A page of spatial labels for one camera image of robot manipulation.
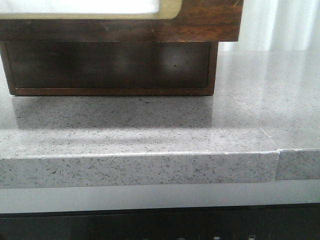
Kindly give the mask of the dark wooden organizer cabinet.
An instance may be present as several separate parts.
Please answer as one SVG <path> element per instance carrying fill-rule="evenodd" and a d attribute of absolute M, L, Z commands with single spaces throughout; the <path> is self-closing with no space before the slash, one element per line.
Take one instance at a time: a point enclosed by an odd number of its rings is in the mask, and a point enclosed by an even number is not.
<path fill-rule="evenodd" d="M 210 44 L 208 78 L 205 87 L 192 88 L 74 88 L 74 87 L 17 87 L 9 60 L 6 44 L 8 42 L 40 41 L 3 41 L 0 44 L 0 55 L 10 94 L 16 96 L 211 96 L 214 93 L 218 45 Z"/>

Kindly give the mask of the white curtain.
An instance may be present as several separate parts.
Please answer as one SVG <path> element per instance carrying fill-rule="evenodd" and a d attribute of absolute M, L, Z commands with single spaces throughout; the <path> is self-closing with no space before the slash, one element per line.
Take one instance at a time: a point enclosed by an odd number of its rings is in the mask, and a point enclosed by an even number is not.
<path fill-rule="evenodd" d="M 221 42 L 220 52 L 318 51 L 318 0 L 246 0 L 239 39 Z"/>

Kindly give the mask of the black appliance below counter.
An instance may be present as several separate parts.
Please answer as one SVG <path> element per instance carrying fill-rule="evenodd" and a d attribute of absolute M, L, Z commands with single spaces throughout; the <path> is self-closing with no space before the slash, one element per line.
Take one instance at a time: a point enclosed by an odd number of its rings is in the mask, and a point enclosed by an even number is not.
<path fill-rule="evenodd" d="M 317 240 L 317 203 L 3 213 L 3 240 Z"/>

